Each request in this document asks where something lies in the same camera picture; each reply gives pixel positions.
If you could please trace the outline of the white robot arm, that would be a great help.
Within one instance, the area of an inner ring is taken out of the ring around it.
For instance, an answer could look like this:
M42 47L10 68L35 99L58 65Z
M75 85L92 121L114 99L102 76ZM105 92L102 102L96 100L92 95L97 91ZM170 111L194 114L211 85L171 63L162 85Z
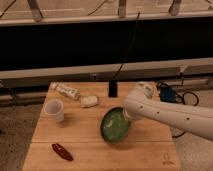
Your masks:
M129 121L149 118L213 141L213 108L196 107L153 100L154 88L138 82L123 101Z

